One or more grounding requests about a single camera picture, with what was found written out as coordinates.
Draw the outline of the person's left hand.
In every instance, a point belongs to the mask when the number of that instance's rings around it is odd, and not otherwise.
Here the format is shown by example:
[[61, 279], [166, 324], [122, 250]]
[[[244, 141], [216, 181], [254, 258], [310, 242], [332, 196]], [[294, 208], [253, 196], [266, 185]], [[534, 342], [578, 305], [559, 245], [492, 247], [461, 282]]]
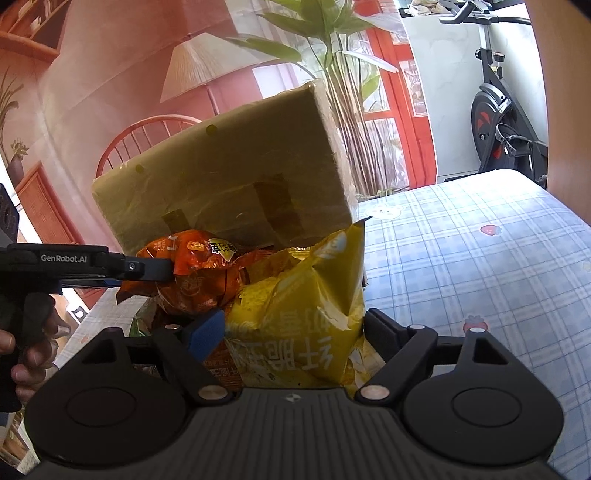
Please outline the person's left hand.
[[14, 332], [4, 328], [1, 320], [1, 358], [7, 357], [8, 369], [1, 362], [1, 405], [16, 412], [16, 407], [28, 403], [45, 383], [48, 372], [53, 368], [57, 340], [71, 333], [55, 308], [55, 299], [48, 294], [29, 294], [24, 309], [15, 308], [6, 298], [1, 298], [1, 316], [18, 316], [27, 325], [33, 325], [38, 333], [36, 342], [19, 341]]

